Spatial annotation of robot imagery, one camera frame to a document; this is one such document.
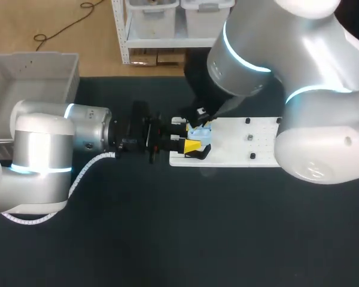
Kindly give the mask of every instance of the wooden floor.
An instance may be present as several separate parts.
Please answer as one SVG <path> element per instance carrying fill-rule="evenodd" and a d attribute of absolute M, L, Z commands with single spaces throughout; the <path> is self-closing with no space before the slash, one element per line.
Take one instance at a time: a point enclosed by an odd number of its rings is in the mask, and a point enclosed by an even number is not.
<path fill-rule="evenodd" d="M 84 0 L 0 0 L 0 54 L 35 51 L 34 35 L 53 35 L 88 13 Z M 183 75 L 179 67 L 133 67 L 120 57 L 111 0 L 98 5 L 84 21 L 49 40 L 41 51 L 80 55 L 80 75 L 158 76 Z"/>

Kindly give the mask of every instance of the white plate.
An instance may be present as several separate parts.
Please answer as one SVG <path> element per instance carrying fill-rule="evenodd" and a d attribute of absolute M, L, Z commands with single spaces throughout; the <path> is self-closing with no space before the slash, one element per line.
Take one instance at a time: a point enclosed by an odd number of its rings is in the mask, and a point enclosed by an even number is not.
<path fill-rule="evenodd" d="M 204 160 L 170 152 L 171 166 L 187 167 L 279 167 L 274 157 L 278 118 L 218 118 L 212 122 L 211 152 Z M 173 118 L 172 123 L 183 123 Z"/>

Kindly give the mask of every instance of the power cord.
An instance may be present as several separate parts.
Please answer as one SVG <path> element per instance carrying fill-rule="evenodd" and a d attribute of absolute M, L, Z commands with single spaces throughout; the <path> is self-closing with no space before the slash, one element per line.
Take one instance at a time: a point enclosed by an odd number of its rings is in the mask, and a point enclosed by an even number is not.
<path fill-rule="evenodd" d="M 70 27 L 72 27 L 73 25 L 77 24 L 78 22 L 81 22 L 82 20 L 88 18 L 95 10 L 96 6 L 103 3 L 105 0 L 100 0 L 99 2 L 93 4 L 91 2 L 83 2 L 80 4 L 80 8 L 82 9 L 90 9 L 89 13 L 86 14 L 84 17 L 78 19 L 76 22 L 73 22 L 70 25 L 67 25 L 67 27 L 61 29 L 60 31 L 58 31 L 56 34 L 52 35 L 51 37 L 48 37 L 45 34 L 37 34 L 34 36 L 34 40 L 36 42 L 40 42 L 40 45 L 37 47 L 36 51 L 38 51 L 42 45 L 45 44 L 45 42 L 47 42 L 48 40 L 53 39 L 54 37 L 56 37 L 58 34 L 64 32 L 65 30 L 69 29 Z"/>

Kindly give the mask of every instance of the dark table surface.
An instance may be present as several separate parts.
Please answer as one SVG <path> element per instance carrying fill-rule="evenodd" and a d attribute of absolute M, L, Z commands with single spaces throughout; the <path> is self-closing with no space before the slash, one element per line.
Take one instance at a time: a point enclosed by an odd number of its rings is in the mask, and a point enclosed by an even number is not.
<path fill-rule="evenodd" d="M 170 117 L 192 97 L 183 78 L 82 78 L 76 102 L 127 115 L 143 99 Z M 274 82 L 230 116 L 276 117 L 282 103 Z M 75 154 L 74 176 L 89 159 Z M 107 159 L 49 222 L 0 215 L 0 286 L 359 286 L 359 180 Z"/>

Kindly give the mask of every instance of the shelf unit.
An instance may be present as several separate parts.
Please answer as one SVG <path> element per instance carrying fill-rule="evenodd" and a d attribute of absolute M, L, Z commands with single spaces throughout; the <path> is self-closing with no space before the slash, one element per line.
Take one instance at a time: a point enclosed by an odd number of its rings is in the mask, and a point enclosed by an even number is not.
<path fill-rule="evenodd" d="M 175 38 L 140 39 L 135 32 L 132 13 L 124 13 L 124 0 L 112 0 L 118 42 L 124 64 L 129 64 L 129 48 L 194 48 L 212 47 L 215 38 L 189 38 L 187 36 L 185 12 L 177 8 Z"/>

